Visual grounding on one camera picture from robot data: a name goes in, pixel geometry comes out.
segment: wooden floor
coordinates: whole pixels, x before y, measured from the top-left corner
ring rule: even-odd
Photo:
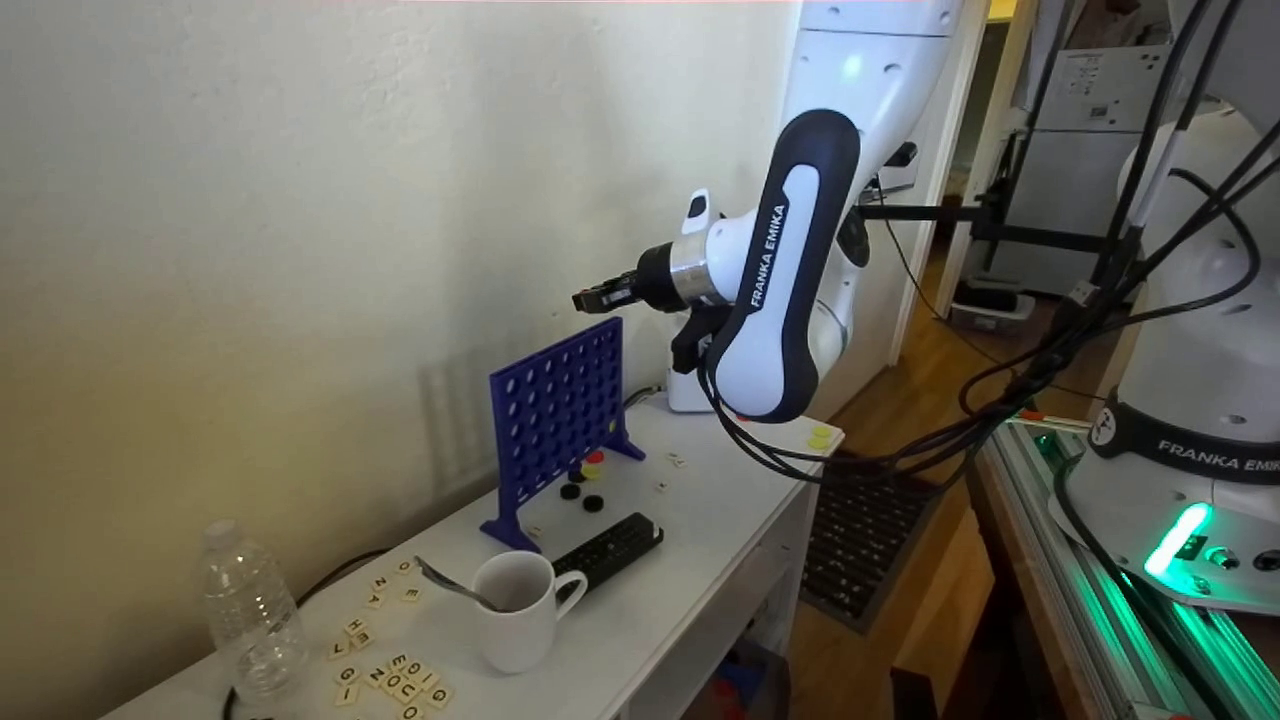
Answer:
[[[917,319],[897,369],[882,369],[841,416],[836,425],[849,434],[849,449],[855,452],[891,452],[903,441],[917,441],[928,427],[961,422],[954,393],[967,375],[984,373],[993,359],[1030,347],[1036,331],[1043,331],[1051,310],[1036,310],[1036,327],[1023,335],[979,335],[954,331],[931,310],[917,306]],[[1093,387],[1107,365],[1110,347],[1085,354],[1063,375],[1060,387],[1043,393],[1036,410],[1055,416],[1086,416]],[[954,484],[941,509],[931,513],[931,529],[942,529],[967,509],[967,488]],[[911,549],[911,566],[928,568],[942,551],[928,532]],[[860,718],[891,718],[887,697],[887,664],[891,645],[903,636],[909,616],[897,614],[911,593],[920,593],[920,572],[897,582],[887,599],[877,614],[868,632],[853,632],[849,623],[824,616],[819,607],[801,607],[795,640],[793,640],[793,720],[860,720]],[[989,718],[979,697],[993,684],[993,673],[964,673],[954,684],[954,706],[967,697],[967,708],[947,708],[947,718]]]

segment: green light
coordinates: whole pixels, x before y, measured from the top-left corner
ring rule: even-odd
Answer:
[[[1175,518],[1175,524],[1162,532],[1157,551],[1149,556],[1143,572],[1162,575],[1172,556],[1194,536],[1194,529],[1209,521],[1209,504],[1190,504]]]

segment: clear plastic bottle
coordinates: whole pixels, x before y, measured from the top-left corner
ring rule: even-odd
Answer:
[[[286,718],[306,668],[306,640],[279,568],[239,524],[208,524],[196,575],[208,636],[239,701]]]

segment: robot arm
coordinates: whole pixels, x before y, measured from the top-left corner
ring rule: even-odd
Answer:
[[[801,416],[853,339],[868,249],[849,209],[909,142],[942,65],[954,6],[804,6],[786,125],[756,213],[710,222],[706,197],[694,197],[688,237],[646,249],[631,274],[575,293],[570,306],[692,310],[674,335],[674,373],[698,373],[736,416]]]

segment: mug handle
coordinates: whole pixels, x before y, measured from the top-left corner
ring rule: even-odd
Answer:
[[[555,619],[565,619],[570,614],[570,604],[589,597],[589,575],[583,572],[555,575],[551,597],[558,599]]]

